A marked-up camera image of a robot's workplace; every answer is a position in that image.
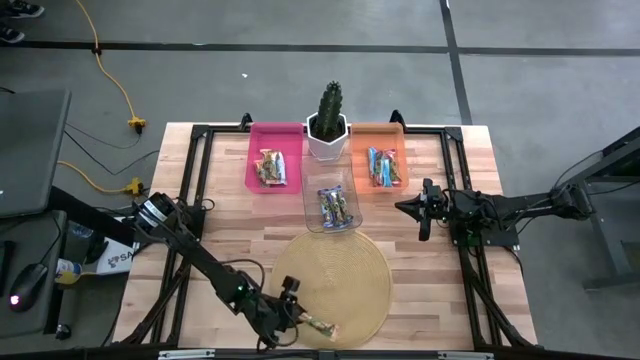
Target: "shoe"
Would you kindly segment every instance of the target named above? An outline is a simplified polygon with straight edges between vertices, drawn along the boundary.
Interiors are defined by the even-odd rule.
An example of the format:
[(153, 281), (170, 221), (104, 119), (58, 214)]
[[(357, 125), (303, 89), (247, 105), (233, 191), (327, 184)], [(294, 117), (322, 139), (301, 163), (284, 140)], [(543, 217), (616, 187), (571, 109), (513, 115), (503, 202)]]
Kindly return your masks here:
[(22, 39), (24, 39), (24, 33), (0, 23), (0, 40), (9, 44), (16, 44), (22, 41)]
[(13, 19), (37, 18), (44, 13), (44, 7), (29, 4), (22, 0), (14, 0), (12, 3), (9, 3), (4, 13)]

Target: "black desk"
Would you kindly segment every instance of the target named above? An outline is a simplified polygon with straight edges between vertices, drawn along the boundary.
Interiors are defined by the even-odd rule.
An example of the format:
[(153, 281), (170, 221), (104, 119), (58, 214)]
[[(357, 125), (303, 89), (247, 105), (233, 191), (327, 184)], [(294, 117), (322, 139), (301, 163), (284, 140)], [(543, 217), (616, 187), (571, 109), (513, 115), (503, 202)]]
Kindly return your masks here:
[[(56, 288), (54, 278), (58, 257), (64, 247), (67, 216), (62, 211), (45, 212), (21, 218), (0, 221), (0, 240), (11, 240), (16, 248), (10, 260), (7, 283), (0, 298), (0, 338), (13, 337), (29, 333), (55, 331), (57, 326), (61, 290)], [(37, 263), (56, 241), (43, 261), (49, 271), (42, 290), (31, 309), (16, 313), (9, 309), (9, 288), (18, 273), (28, 264)]]

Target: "white hexagonal pot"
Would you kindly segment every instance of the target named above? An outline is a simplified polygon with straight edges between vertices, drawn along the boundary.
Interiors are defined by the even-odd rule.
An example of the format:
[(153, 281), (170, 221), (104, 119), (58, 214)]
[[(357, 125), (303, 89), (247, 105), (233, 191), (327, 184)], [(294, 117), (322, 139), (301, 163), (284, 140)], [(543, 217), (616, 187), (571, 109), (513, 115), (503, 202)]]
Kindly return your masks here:
[(307, 117), (307, 139), (309, 140), (309, 150), (318, 161), (336, 160), (340, 155), (342, 155), (342, 148), (349, 136), (347, 117), (340, 114), (340, 118), (344, 122), (344, 135), (328, 143), (320, 139), (316, 139), (311, 135), (311, 120), (316, 116), (318, 116), (318, 113), (311, 114), (311, 116)]

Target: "black metal frame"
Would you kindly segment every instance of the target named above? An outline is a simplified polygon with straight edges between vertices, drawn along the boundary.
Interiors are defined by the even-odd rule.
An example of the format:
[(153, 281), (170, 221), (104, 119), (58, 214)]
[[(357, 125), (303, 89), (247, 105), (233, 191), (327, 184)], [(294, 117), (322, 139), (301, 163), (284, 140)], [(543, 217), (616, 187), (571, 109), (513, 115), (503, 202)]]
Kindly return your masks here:
[[(207, 181), (207, 173), (209, 170), (209, 161), (211, 158), (211, 148), (213, 139), (216, 133), (246, 133), (250, 130), (250, 125), (253, 122), (251, 115), (245, 114), (240, 124), (228, 124), (228, 125), (194, 125), (191, 131), (191, 138), (189, 143), (189, 150), (187, 151), (187, 160), (185, 163), (184, 175), (182, 179), (182, 185), (180, 187), (180, 198), (186, 199), (189, 191), (189, 184), (193, 173), (193, 165), (196, 157), (196, 148), (198, 142), (204, 138), (204, 152), (200, 165), (200, 172), (198, 174), (198, 182), (195, 191), (195, 200), (193, 207), (201, 208), (202, 200), (204, 196), (204, 189)], [(445, 176), (447, 186), (449, 189), (456, 189), (456, 178), (453, 167), (453, 160), (451, 157), (451, 151), (449, 145), (451, 142), (455, 144), (457, 157), (460, 166), (460, 172), (464, 189), (471, 189), (471, 176), (469, 174), (469, 167), (467, 164), (467, 158), (464, 148), (464, 140), (462, 137), (462, 131), (460, 127), (432, 127), (432, 126), (420, 126), (420, 125), (407, 125), (399, 111), (394, 110), (391, 114), (390, 122), (397, 122), (402, 125), (405, 134), (421, 134), (421, 135), (435, 135), (440, 138), (442, 147), (442, 157), (444, 159)], [(197, 237), (202, 236), (202, 223), (204, 222), (204, 212), (200, 219), (199, 229), (195, 231)], [(451, 236), (454, 244), (458, 244), (456, 237), (461, 236), (456, 234), (454, 229), (451, 229)], [(488, 265), (485, 257), (484, 247), (482, 244), (475, 247), (477, 254), (477, 265), (479, 274), (475, 272), (469, 259), (468, 248), (464, 246), (458, 247), (458, 254), (460, 257), (463, 284), (465, 289), (465, 297), (467, 302), (467, 311), (469, 314), (469, 325), (471, 327), (471, 335), (473, 338), (474, 347), (486, 345), (480, 328), (480, 320), (478, 316), (478, 309), (475, 301), (475, 293), (481, 297), (487, 304), (487, 313), (490, 324), (490, 337), (491, 344), (501, 345), (502, 338), (500, 336), (500, 329), (502, 328), (507, 333), (511, 327), (506, 320), (504, 314), (500, 311), (498, 305), (493, 301), (493, 295), (491, 291), (491, 281), (489, 277)], [(161, 290), (157, 302), (154, 304), (149, 314), (140, 323), (140, 326), (123, 340), (126, 344), (141, 343), (147, 335), (149, 329), (153, 327), (151, 333), (151, 342), (163, 345), (174, 345), (177, 347), (180, 336), (180, 330), (182, 326), (182, 318), (184, 315), (184, 307), (186, 303), (186, 294), (189, 286), (189, 272), (190, 265), (183, 261), (180, 267), (174, 274), (176, 253), (175, 251), (169, 251), (167, 254), (167, 260), (165, 263), (164, 274), (161, 283)], [(171, 330), (164, 342), (160, 341), (161, 333), (164, 325), (165, 307), (173, 295), (178, 291), (175, 304), (175, 312), (173, 314), (173, 321), (171, 323)], [(510, 340), (514, 340), (514, 343), (521, 345), (530, 345), (523, 339), (514, 336)], [(238, 349), (239, 353), (243, 351), (253, 351), (253, 349)]]

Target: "yellow extension cord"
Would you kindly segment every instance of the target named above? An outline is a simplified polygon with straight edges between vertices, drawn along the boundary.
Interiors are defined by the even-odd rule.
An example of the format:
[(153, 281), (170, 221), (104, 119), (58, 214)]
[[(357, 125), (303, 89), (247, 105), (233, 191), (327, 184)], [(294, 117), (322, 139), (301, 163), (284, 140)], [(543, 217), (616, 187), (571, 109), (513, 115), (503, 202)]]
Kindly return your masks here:
[[(84, 5), (82, 5), (80, 0), (76, 0), (76, 3), (84, 13), (84, 16), (87, 18), (87, 21), (89, 22), (89, 26), (91, 26), (91, 31), (93, 31), (95, 48), (99, 49), (100, 42), (98, 41), (98, 32), (96, 31), (95, 26), (93, 26), (93, 21), (91, 20), (91, 16), (89, 16), (87, 9), (85, 9)], [(129, 126), (135, 128), (136, 132), (140, 134), (142, 132), (142, 128), (146, 125), (146, 121), (136, 116), (135, 112), (133, 111), (133, 105), (131, 105), (131, 100), (129, 99), (129, 95), (127, 94), (127, 91), (124, 89), (124, 87), (122, 87), (122, 85), (120, 85), (118, 80), (116, 80), (113, 76), (111, 76), (111, 74), (109, 74), (104, 69), (104, 66), (102, 66), (102, 62), (100, 61), (100, 54), (96, 53), (95, 56), (96, 56), (96, 61), (98, 62), (98, 66), (100, 67), (100, 71), (102, 71), (102, 73), (106, 77), (108, 77), (109, 80), (113, 81), (113, 83), (116, 84), (116, 86), (118, 86), (118, 88), (122, 92), (122, 95), (124, 95), (125, 100), (127, 100), (127, 105), (129, 106), (129, 111), (131, 112), (131, 120), (128, 121), (128, 124)]]
[(84, 171), (78, 169), (75, 165), (70, 164), (66, 161), (58, 161), (59, 165), (64, 165), (70, 169), (75, 170), (78, 174), (82, 175), (82, 177), (89, 183), (89, 185), (91, 185), (91, 187), (93, 187), (94, 189), (100, 191), (101, 193), (105, 193), (105, 194), (120, 194), (123, 192), (127, 191), (126, 187), (123, 187), (122, 189), (117, 189), (117, 190), (108, 190), (108, 189), (104, 189), (98, 185), (96, 185), (96, 183), (94, 183), (89, 176), (87, 176), (87, 174), (84, 173)]

